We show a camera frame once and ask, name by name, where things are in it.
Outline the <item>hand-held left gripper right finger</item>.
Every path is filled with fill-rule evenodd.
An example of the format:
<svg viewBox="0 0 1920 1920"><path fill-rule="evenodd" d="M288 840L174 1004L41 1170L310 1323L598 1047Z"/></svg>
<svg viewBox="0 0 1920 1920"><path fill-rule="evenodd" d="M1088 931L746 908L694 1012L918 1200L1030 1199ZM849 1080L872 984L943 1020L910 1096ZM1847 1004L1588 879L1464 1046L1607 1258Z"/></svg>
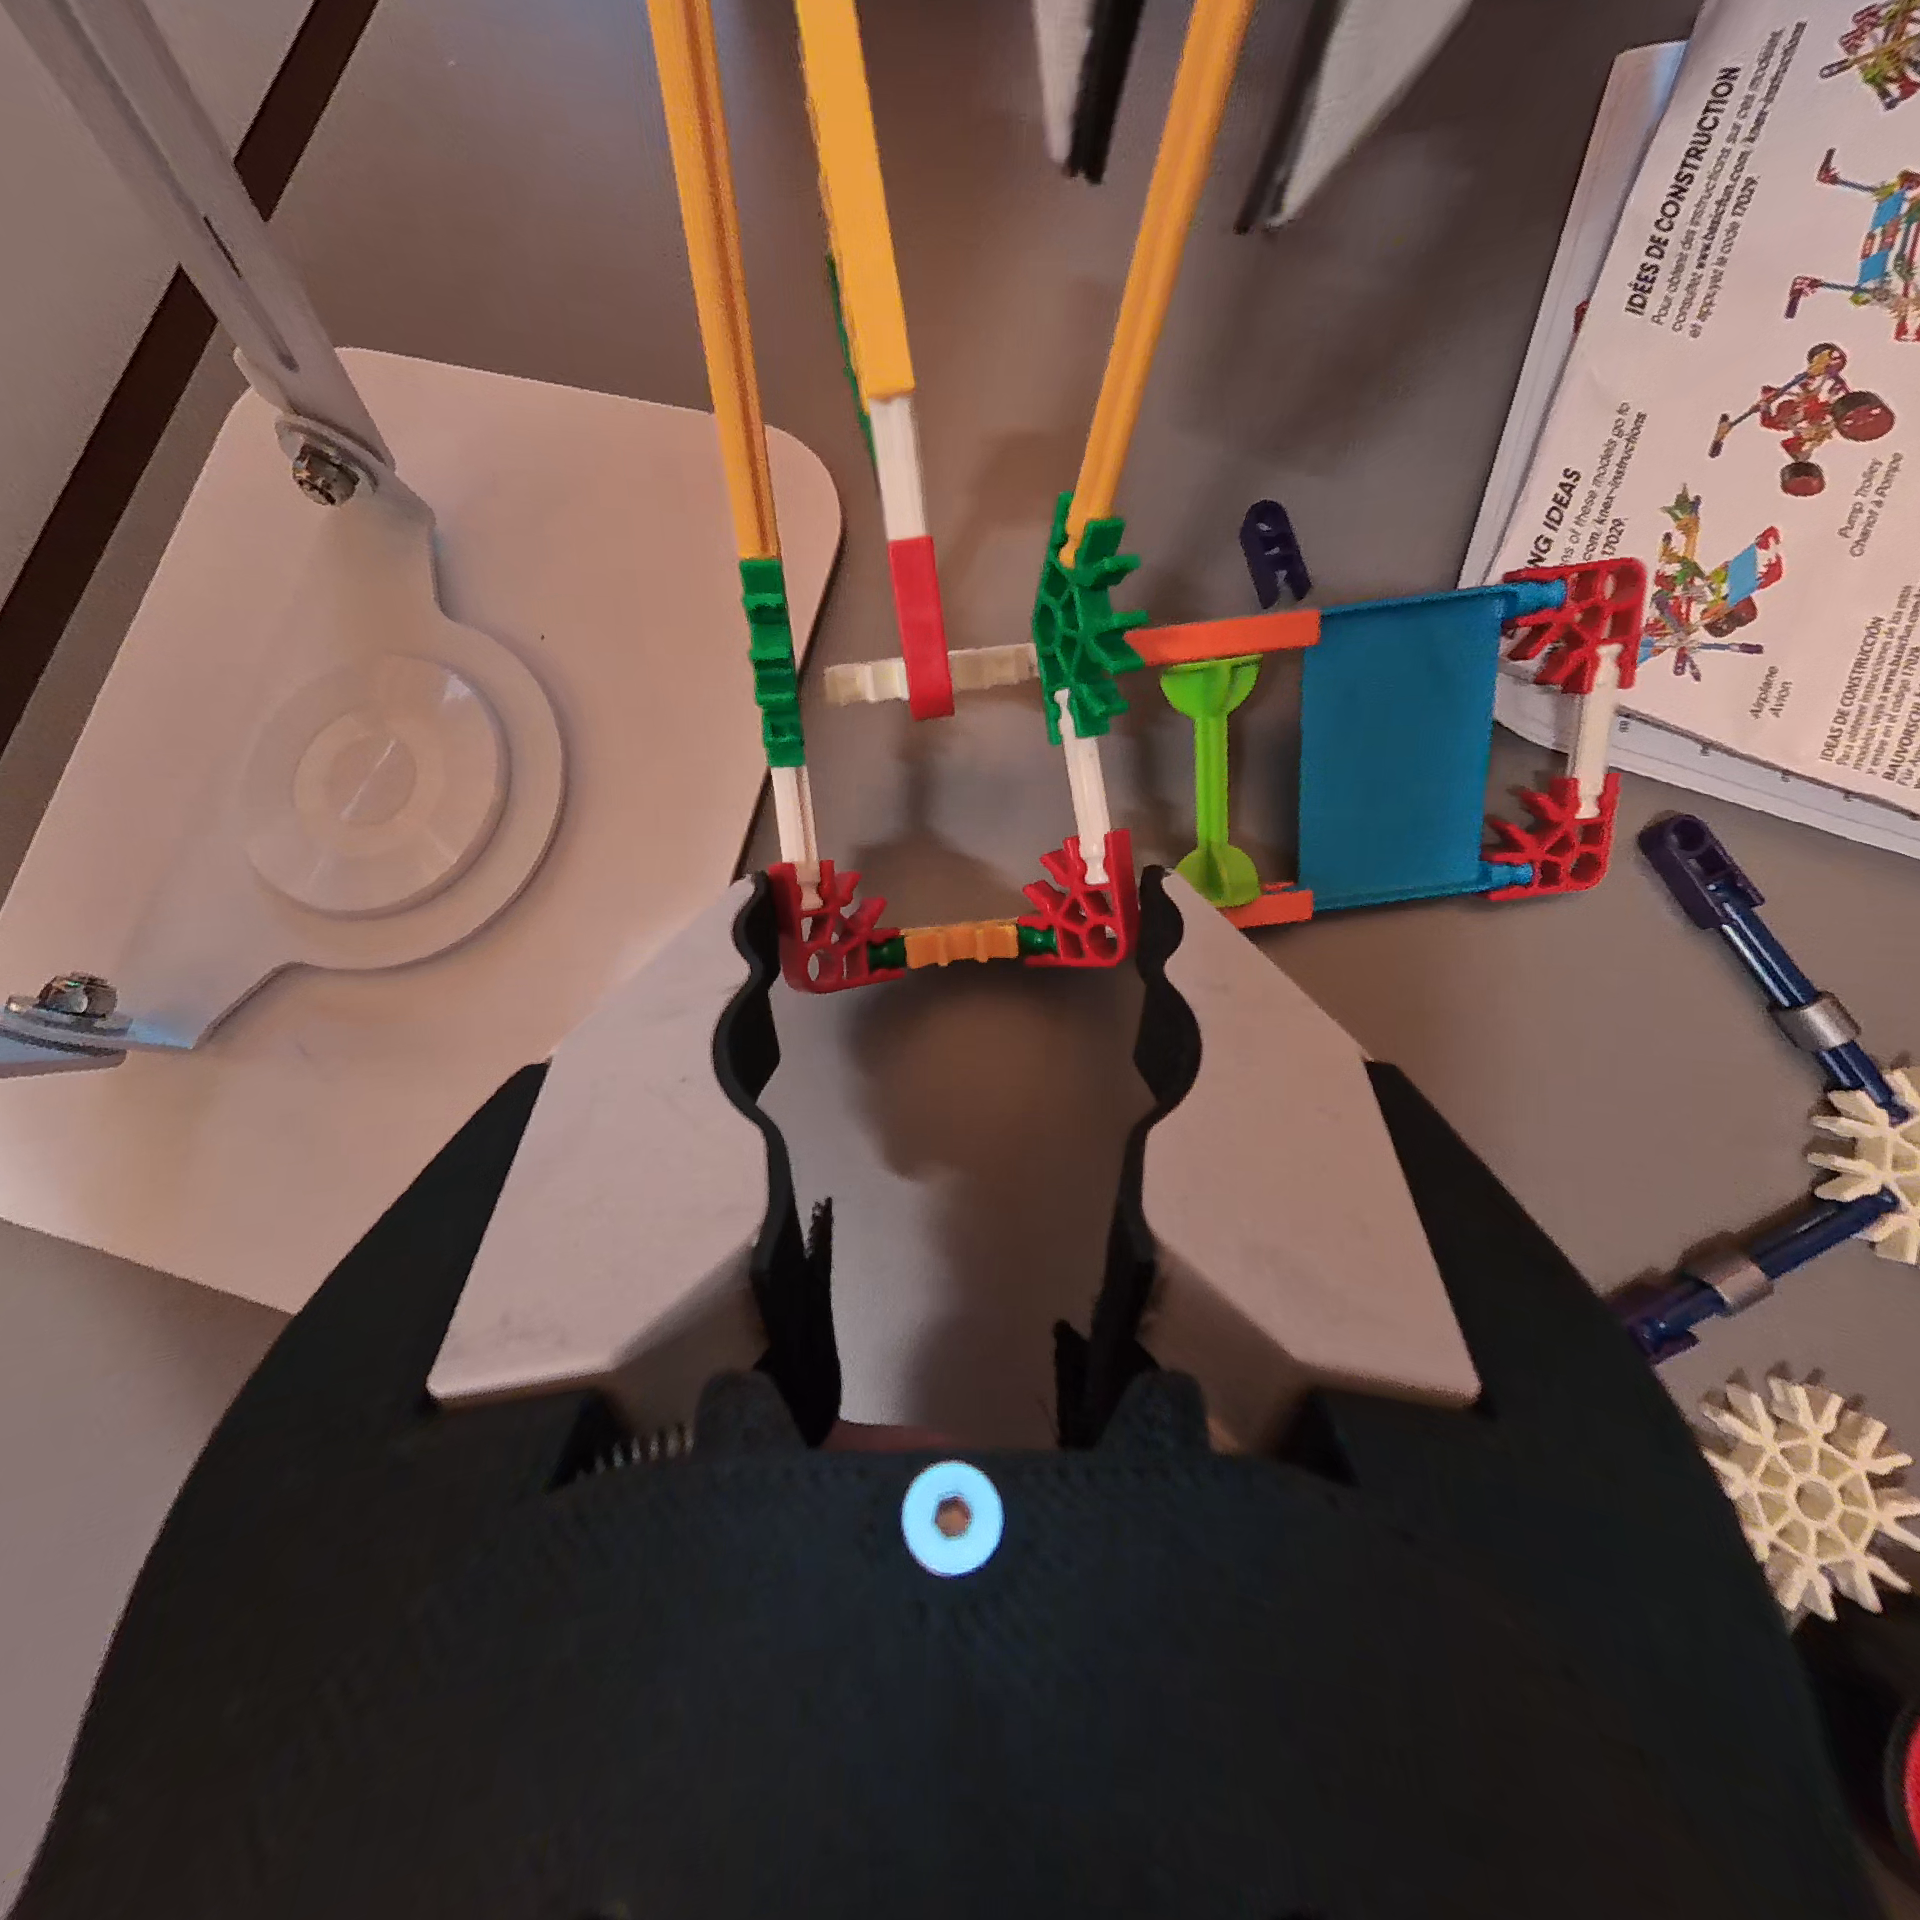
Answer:
<svg viewBox="0 0 1920 1920"><path fill-rule="evenodd" d="M1061 1439L1184 1375L1228 1451L1271 1451L1316 1387L1480 1394L1359 1046L1184 879L1138 882L1135 1070L1090 1332L1057 1328Z"/></svg>

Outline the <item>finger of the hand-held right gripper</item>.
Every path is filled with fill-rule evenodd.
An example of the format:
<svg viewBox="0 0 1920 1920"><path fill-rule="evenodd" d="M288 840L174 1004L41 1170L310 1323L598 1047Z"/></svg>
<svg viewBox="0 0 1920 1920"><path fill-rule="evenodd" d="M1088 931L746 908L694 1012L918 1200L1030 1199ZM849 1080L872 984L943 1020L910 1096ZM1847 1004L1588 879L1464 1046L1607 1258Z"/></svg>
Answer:
<svg viewBox="0 0 1920 1920"><path fill-rule="evenodd" d="M1047 155L1101 184L1144 3L1032 3Z"/></svg>
<svg viewBox="0 0 1920 1920"><path fill-rule="evenodd" d="M1310 3L1237 231L1273 231L1297 218L1426 71L1469 8Z"/></svg>

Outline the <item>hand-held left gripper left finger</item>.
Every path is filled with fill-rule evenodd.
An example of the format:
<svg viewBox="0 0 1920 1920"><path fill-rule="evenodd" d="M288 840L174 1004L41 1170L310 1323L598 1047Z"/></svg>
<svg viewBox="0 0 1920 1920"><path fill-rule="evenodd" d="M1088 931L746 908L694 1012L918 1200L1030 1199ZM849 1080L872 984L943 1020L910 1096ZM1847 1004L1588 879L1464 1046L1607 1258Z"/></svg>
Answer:
<svg viewBox="0 0 1920 1920"><path fill-rule="evenodd" d="M426 1393L594 1387L639 1439L758 1369L833 1427L832 1202L799 1222L761 1108L778 1066L776 900L740 880L551 1056Z"/></svg>

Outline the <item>colourful construction toy model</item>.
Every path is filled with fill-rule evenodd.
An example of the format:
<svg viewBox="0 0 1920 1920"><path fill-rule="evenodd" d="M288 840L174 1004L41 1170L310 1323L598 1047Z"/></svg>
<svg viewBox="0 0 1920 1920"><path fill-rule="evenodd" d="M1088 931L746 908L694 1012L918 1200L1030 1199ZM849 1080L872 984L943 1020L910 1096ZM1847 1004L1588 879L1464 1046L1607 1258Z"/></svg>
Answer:
<svg viewBox="0 0 1920 1920"><path fill-rule="evenodd" d="M954 963L1114 969L1135 948L1138 884L1100 748L1124 714L1122 683L1144 673L1190 729L1192 848L1176 874L1237 929L1454 896L1569 896L1608 871L1612 731L1638 673L1641 562L1519 567L1468 591L1174 627L1112 603L1138 567L1122 552L1119 475L1252 14L1190 8L1086 452L1047 529L1030 636L954 652L856 8L796 6L833 311L898 627L889 657L829 673L829 698L904 704L929 723L962 694L1029 683L1071 798L1074 832L1044 854L1026 912L892 929L882 900L823 854L812 806L712 12L647 8L774 800L778 862L758 879L774 891L776 963L796 993Z"/></svg>

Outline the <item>white toy booklet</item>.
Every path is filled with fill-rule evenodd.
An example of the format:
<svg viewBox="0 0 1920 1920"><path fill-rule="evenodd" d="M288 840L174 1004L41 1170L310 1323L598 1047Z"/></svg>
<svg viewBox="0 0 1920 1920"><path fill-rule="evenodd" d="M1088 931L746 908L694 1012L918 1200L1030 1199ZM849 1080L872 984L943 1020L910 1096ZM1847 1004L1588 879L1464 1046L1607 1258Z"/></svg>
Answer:
<svg viewBox="0 0 1920 1920"><path fill-rule="evenodd" d="M1494 570L1497 550L1519 504L1521 481L1565 372L1583 302L1600 276L1628 191L1663 116L1687 49L1684 39L1656 41L1620 52L1612 67L1460 566L1460 588L1480 586ZM1911 815L1884 800L1777 772L1641 718L1618 720L1613 767L1866 848L1917 858L1917 823Z"/></svg>

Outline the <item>purple toy clip connector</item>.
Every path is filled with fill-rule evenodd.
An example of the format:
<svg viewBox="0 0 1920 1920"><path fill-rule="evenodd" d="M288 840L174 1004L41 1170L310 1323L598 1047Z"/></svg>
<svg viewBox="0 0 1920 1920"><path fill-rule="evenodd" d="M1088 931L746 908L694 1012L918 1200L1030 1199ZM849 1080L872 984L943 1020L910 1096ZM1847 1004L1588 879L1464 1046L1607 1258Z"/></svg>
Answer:
<svg viewBox="0 0 1920 1920"><path fill-rule="evenodd" d="M1311 594L1311 574L1282 504L1255 502L1238 522L1238 552L1262 612L1301 607Z"/></svg>

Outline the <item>white book stand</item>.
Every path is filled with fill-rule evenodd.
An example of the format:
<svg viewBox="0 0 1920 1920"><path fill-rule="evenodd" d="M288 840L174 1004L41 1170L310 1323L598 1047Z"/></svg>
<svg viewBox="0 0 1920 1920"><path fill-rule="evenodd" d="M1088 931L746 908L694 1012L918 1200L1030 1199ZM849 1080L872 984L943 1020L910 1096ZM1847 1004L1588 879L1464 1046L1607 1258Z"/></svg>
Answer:
<svg viewBox="0 0 1920 1920"><path fill-rule="evenodd" d="M761 793L708 414L334 351L138 6L34 52L246 390L5 899L5 1225L294 1311L728 880Z"/></svg>

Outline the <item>blue rod cross assembly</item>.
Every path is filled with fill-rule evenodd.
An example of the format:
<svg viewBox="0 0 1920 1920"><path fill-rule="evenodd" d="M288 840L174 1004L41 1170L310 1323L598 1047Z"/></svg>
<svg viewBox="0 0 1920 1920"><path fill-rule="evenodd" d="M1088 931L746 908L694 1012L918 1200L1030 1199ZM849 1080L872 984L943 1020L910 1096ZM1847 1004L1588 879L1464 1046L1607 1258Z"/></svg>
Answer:
<svg viewBox="0 0 1920 1920"><path fill-rule="evenodd" d="M1877 1258L1917 1260L1917 1092L1904 1067L1865 1049L1858 1022L1818 991L1761 919L1761 895L1712 827L1670 815L1638 834L1638 850L1687 919L1720 938L1753 978L1768 1020L1817 1067L1813 1127L1838 1144L1808 1162L1825 1179L1782 1225L1717 1244L1655 1287L1632 1291L1623 1327L1649 1363L1696 1347L1710 1322L1765 1300L1780 1280L1845 1242Z"/></svg>

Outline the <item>cream snowflake toy connector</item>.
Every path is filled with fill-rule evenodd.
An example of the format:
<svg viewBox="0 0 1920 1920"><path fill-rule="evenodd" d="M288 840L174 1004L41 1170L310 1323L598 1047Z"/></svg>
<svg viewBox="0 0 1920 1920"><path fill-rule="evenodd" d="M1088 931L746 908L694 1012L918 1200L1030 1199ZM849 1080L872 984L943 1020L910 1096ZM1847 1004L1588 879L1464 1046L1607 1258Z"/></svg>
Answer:
<svg viewBox="0 0 1920 1920"><path fill-rule="evenodd" d="M1696 1439L1789 1625L1914 1594L1913 1456L1884 1419L1817 1379L1772 1375L1702 1399Z"/></svg>

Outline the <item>red wheel with black tyre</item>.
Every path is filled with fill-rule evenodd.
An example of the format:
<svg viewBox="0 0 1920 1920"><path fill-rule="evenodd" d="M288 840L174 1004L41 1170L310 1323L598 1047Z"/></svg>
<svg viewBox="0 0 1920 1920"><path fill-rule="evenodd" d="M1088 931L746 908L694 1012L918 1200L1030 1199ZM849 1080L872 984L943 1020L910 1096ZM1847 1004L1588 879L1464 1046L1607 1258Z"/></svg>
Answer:
<svg viewBox="0 0 1920 1920"><path fill-rule="evenodd" d="M1808 1616L1792 1631L1833 1761L1869 1842L1917 1889L1917 1612Z"/></svg>

